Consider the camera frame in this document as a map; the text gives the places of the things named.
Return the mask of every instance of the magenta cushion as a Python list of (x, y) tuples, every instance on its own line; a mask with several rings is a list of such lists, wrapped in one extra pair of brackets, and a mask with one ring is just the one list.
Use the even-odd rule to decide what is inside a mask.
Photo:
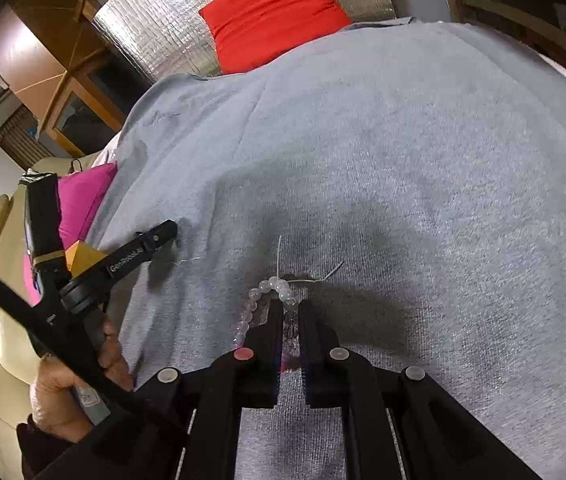
[[(58, 180), (58, 200), (61, 207), (58, 234), (65, 250), (77, 240), (86, 239), (94, 216), (116, 174), (117, 165), (111, 162)], [(23, 258), (23, 279), (30, 304), (39, 303), (40, 296), (32, 283), (32, 269), (27, 254)]]

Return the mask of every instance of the gray fabric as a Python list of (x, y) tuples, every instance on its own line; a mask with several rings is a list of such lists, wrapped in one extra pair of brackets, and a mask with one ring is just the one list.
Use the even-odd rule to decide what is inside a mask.
[[(161, 81), (118, 157), (90, 240), (180, 229), (115, 298), (139, 383), (230, 349), (283, 234), (285, 274), (345, 259), (307, 289), (344, 345), (422, 365), (566, 479), (566, 79), (536, 54), (466, 25), (344, 30), (245, 75)], [(338, 414), (300, 389), (286, 373), (276, 410), (244, 413), (237, 478), (345, 476)]]

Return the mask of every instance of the hand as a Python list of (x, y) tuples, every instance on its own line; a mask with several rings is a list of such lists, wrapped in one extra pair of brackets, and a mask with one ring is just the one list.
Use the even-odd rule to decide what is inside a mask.
[[(131, 391), (134, 382), (121, 354), (117, 331), (109, 319), (103, 322), (103, 333), (105, 342), (99, 350), (99, 364), (110, 381)], [(37, 376), (30, 386), (34, 423), (41, 431), (69, 442), (78, 442), (92, 431), (92, 422), (70, 392), (74, 385), (89, 388), (57, 357), (47, 355), (41, 359)]]

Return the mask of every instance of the couch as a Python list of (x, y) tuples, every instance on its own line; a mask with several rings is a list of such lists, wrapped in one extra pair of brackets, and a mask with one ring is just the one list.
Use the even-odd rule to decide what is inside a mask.
[[(89, 168), (95, 158), (96, 154), (80, 159), (82, 167)], [(44, 158), (33, 169), (64, 176), (70, 160)], [(26, 298), (24, 207), (25, 186), (18, 186), (12, 198), (0, 196), (0, 278)], [(0, 477), (4, 480), (23, 478), (16, 427), (30, 413), (29, 385), (38, 363), (25, 329), (0, 310)]]

